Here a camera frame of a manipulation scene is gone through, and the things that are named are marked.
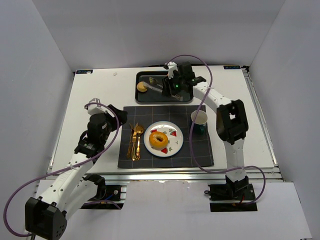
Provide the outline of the glazed donut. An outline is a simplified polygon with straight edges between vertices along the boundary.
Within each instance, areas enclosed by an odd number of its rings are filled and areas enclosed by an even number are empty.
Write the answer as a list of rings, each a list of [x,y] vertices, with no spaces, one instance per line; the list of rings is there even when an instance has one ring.
[[[149,135],[150,145],[157,150],[162,150],[168,145],[168,137],[165,133],[154,131]]]

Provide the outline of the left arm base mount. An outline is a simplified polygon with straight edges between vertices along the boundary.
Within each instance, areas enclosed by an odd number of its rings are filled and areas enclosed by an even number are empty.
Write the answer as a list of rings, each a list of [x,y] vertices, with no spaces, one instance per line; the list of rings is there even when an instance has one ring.
[[[93,197],[81,209],[83,210],[120,210],[124,206],[127,186],[106,183],[103,197]]]

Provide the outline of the metal tongs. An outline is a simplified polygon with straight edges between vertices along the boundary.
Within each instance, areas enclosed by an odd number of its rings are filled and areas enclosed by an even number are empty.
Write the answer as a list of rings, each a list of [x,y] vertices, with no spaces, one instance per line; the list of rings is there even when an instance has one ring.
[[[151,90],[153,90],[155,92],[160,93],[161,95],[163,94],[163,86],[154,77],[149,77],[149,83],[147,83],[145,81],[142,81],[142,85],[147,89],[151,89]],[[170,95],[170,96],[166,96],[166,97],[167,98],[171,97],[171,98],[174,98],[175,100],[178,100],[178,101],[182,101],[183,100],[183,97],[181,95],[178,95],[178,94]]]

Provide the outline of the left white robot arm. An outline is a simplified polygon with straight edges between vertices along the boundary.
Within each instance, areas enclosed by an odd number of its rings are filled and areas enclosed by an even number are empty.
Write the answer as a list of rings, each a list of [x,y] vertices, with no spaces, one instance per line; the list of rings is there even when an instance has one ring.
[[[107,148],[111,132],[118,132],[127,122],[128,113],[108,105],[85,106],[90,115],[87,129],[81,134],[68,169],[37,198],[25,204],[25,228],[46,240],[58,240],[67,228],[68,220],[88,200],[101,201],[106,197],[105,178],[87,172]]]

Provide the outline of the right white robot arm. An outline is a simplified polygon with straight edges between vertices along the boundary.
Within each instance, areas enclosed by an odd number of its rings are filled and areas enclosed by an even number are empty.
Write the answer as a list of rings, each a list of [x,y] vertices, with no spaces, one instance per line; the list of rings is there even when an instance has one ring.
[[[234,198],[249,185],[249,179],[244,164],[244,141],[249,130],[249,124],[244,103],[231,100],[213,87],[213,75],[210,72],[210,82],[201,76],[196,77],[189,62],[180,64],[169,61],[164,65],[168,71],[162,80],[162,95],[171,97],[181,91],[201,100],[216,114],[216,132],[223,141],[226,155],[227,170],[225,174],[226,192]]]

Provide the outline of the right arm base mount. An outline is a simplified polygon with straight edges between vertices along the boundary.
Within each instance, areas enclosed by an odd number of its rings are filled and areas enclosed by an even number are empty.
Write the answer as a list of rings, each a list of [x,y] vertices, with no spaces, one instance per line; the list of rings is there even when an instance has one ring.
[[[255,191],[252,184],[241,189],[235,194],[227,184],[211,184],[204,194],[209,197],[209,206],[212,213],[227,212],[257,212]]]

